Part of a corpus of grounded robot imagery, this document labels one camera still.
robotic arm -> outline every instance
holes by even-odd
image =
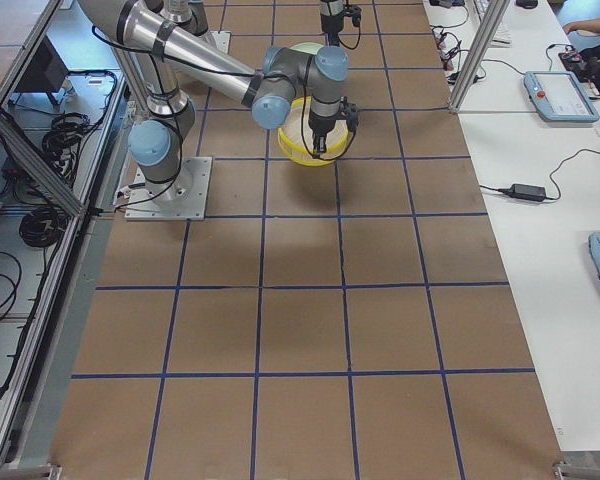
[[[293,99],[308,88],[312,91],[309,118],[314,155],[326,150],[327,134],[346,113],[346,103],[341,99],[348,59],[338,47],[323,47],[316,55],[271,47],[263,71],[256,72],[179,27],[169,20],[171,17],[155,13],[145,0],[79,3],[93,24],[110,39],[151,52],[150,56],[139,54],[138,63],[149,87],[151,112],[156,116],[169,117],[187,107],[188,99],[180,91],[169,64],[250,108],[254,120],[266,129],[280,127]],[[179,14],[186,17],[184,9]]]

power adapter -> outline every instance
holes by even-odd
[[[498,188],[498,192],[507,197],[517,198],[519,200],[528,200],[530,202],[544,202],[550,200],[544,187],[536,185],[525,185],[523,183],[514,183],[509,188]]]

